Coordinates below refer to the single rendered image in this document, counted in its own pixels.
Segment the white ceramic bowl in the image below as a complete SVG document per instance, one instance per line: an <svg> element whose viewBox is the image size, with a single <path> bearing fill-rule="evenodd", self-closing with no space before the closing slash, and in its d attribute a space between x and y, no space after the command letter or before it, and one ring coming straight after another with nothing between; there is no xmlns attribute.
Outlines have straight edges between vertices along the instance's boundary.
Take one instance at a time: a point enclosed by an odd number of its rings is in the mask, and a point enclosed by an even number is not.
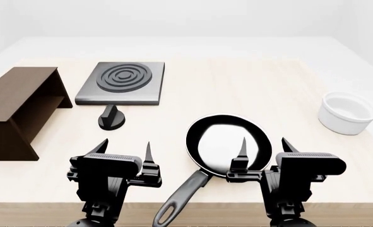
<svg viewBox="0 0 373 227"><path fill-rule="evenodd" d="M323 96L317 117L333 132L356 136L373 121L373 106L351 93L329 92Z"/></svg>

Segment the brown wooden cabinet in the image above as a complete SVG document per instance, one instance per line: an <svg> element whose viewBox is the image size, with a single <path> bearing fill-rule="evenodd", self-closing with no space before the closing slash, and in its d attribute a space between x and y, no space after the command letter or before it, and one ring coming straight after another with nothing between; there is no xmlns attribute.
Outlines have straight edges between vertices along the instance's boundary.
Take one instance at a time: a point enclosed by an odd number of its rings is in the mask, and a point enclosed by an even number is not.
<svg viewBox="0 0 373 227"><path fill-rule="evenodd" d="M37 161L31 143L58 108L72 108L56 67L12 67L0 77L0 161Z"/></svg>

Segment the black stove knob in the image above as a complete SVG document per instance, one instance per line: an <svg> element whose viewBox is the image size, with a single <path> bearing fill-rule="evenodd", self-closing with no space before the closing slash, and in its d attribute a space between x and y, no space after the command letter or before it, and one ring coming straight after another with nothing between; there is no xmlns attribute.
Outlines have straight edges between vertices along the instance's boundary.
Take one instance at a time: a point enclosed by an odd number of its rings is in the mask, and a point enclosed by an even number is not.
<svg viewBox="0 0 373 227"><path fill-rule="evenodd" d="M104 112L98 118L98 125L102 130L112 131L120 128L126 122L124 113L115 105L107 105Z"/></svg>

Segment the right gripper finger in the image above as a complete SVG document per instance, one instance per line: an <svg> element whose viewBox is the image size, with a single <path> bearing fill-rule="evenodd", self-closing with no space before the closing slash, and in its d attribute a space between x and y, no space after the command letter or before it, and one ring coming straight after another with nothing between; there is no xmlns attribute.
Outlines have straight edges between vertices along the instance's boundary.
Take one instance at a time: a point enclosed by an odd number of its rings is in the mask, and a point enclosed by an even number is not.
<svg viewBox="0 0 373 227"><path fill-rule="evenodd" d="M281 143L285 153L299 153L299 151L284 137L281 139Z"/></svg>
<svg viewBox="0 0 373 227"><path fill-rule="evenodd" d="M247 156L247 146L246 146L246 139L243 138L242 146L240 149L239 154L236 158L232 159L230 170L232 172L242 172L247 169L247 164L249 162L248 156Z"/></svg>

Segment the black frying pan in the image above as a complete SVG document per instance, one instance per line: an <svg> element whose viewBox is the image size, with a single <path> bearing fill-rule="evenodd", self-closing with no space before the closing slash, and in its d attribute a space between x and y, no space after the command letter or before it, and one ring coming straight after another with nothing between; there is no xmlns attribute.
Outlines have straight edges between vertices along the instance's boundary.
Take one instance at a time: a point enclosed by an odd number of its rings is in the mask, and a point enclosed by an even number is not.
<svg viewBox="0 0 373 227"><path fill-rule="evenodd" d="M248 170L261 171L270 163L269 138L253 121L230 113L216 113L195 120L186 134L186 149L199 166L163 204L155 215L153 227L167 227L185 205L212 177L225 178L231 161L246 139Z"/></svg>

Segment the grey stove plate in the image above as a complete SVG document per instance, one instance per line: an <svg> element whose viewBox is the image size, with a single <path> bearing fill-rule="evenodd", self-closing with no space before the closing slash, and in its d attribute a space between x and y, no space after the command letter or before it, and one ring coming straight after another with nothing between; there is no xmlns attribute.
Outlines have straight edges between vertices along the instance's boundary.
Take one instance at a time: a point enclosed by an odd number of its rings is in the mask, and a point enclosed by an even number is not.
<svg viewBox="0 0 373 227"><path fill-rule="evenodd" d="M164 72L164 62L99 62L75 104L159 105Z"/></svg>

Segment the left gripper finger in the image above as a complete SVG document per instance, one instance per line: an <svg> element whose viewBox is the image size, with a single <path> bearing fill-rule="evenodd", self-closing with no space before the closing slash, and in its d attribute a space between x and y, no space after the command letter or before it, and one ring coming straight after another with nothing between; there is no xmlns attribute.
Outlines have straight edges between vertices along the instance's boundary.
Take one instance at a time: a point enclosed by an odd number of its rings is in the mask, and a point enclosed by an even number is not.
<svg viewBox="0 0 373 227"><path fill-rule="evenodd" d="M106 151L106 149L107 149L108 143L109 143L109 140L108 139L104 139L99 145L97 145L97 147L95 147L94 149L92 149L86 155L93 154L93 153L102 153L102 154L104 154L105 151Z"/></svg>
<svg viewBox="0 0 373 227"><path fill-rule="evenodd" d="M143 168L146 170L158 170L158 165L155 164L153 157L152 157L150 142L148 142L147 147L146 147Z"/></svg>

